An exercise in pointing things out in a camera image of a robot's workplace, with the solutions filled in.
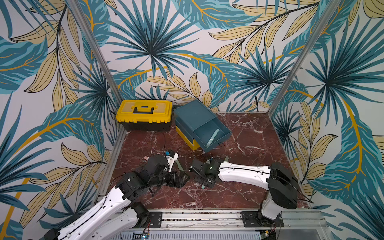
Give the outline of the yellow bottom drawer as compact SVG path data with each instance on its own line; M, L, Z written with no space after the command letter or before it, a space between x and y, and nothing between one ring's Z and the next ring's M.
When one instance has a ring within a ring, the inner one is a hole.
M200 147L200 145L195 139L193 139L193 141L191 142L177 126L176 131L179 136L185 141L185 143L191 148L192 151L195 151Z

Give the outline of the teal drawer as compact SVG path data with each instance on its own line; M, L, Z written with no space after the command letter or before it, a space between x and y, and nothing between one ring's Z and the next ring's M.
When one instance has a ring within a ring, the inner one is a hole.
M215 137L213 143L210 146L207 146L210 137L216 129L220 129L220 132ZM220 144L223 144L230 138L231 135L232 132L220 121L219 118L210 120L209 122L198 127L193 132L194 139L205 153L208 153L209 151L218 147Z

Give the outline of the green fruit knife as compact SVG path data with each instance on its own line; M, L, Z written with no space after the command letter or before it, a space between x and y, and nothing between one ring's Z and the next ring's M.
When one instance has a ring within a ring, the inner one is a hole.
M178 160L175 160L175 163L177 164L179 171L182 171L182 172L185 171L183 166L181 165L181 163Z

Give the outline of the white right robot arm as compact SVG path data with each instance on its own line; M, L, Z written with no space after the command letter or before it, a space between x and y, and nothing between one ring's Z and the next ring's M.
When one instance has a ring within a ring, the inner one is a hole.
M298 206L299 184L297 178L282 164L271 166L245 166L226 161L194 160L190 171L196 174L195 181L212 188L217 180L237 182L260 187L267 191L256 219L260 223L273 223L283 210L295 210Z

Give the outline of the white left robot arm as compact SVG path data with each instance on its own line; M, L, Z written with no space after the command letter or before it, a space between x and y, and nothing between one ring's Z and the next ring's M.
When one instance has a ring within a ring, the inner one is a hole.
M91 209L62 229L52 228L44 240L102 240L136 225L145 225L149 212L137 199L153 187L183 188L190 176L173 171L177 155L154 155L142 167L123 174L117 184Z

